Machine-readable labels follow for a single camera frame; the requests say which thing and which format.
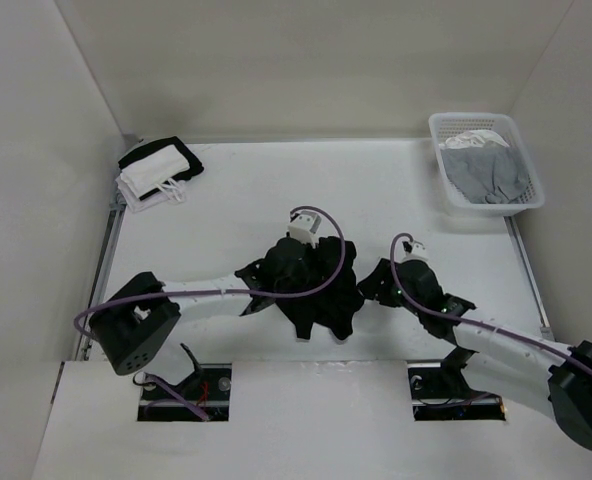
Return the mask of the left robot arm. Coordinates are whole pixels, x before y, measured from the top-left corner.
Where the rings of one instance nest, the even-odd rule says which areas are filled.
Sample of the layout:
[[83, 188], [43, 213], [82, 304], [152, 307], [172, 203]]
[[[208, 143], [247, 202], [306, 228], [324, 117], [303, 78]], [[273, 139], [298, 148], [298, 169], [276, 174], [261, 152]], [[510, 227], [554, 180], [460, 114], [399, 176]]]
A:
[[281, 238], [265, 256], [225, 277], [165, 283], [153, 273], [137, 274], [90, 318], [92, 336], [118, 376], [143, 374], [165, 380], [173, 394], [190, 398], [200, 373], [189, 341], [175, 331], [220, 317], [257, 315], [283, 293], [301, 294], [321, 283], [315, 272], [316, 240]]

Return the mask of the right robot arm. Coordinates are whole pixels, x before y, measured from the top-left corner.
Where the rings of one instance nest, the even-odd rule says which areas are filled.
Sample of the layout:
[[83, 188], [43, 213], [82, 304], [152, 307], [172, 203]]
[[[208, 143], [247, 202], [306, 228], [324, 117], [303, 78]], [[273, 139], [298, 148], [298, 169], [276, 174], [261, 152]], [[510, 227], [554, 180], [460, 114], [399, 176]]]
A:
[[431, 336], [453, 345], [439, 373], [447, 393], [510, 399], [592, 451], [592, 342], [570, 346], [477, 319], [475, 304], [446, 293], [420, 259], [381, 259], [358, 289], [370, 301], [408, 310]]

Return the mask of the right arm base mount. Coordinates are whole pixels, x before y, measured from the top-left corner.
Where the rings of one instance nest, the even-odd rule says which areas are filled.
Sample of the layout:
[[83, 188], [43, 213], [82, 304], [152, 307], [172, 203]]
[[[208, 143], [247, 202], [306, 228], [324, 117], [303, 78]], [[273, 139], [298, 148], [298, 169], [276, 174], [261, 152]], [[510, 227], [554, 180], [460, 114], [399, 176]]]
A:
[[502, 398], [472, 389], [462, 371], [473, 353], [455, 347], [442, 360], [407, 365], [412, 413], [416, 421], [505, 421]]

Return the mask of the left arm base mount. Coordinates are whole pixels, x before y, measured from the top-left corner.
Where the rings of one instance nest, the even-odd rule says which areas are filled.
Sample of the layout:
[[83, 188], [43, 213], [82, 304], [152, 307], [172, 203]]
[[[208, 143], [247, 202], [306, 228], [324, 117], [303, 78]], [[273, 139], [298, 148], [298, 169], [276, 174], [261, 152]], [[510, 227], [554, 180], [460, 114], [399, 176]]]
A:
[[184, 359], [191, 362], [189, 375], [178, 385], [154, 381], [147, 373], [137, 373], [132, 384], [140, 388], [137, 420], [140, 422], [226, 422], [229, 420], [233, 366], [231, 363], [201, 363], [191, 349], [180, 344]]

